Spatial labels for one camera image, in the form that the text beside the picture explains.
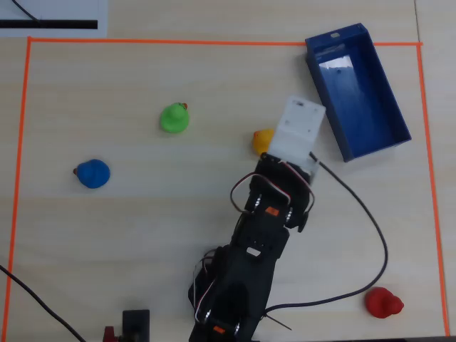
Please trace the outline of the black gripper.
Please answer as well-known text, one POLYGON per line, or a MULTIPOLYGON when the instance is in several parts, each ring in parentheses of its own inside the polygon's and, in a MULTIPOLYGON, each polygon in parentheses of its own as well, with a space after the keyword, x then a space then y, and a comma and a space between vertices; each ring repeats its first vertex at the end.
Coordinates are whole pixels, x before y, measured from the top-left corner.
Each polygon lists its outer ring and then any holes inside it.
POLYGON ((298 165, 282 162, 280 158, 264 152, 259 157, 256 168, 257 173, 266 176, 289 195, 311 192, 311 174, 298 165))

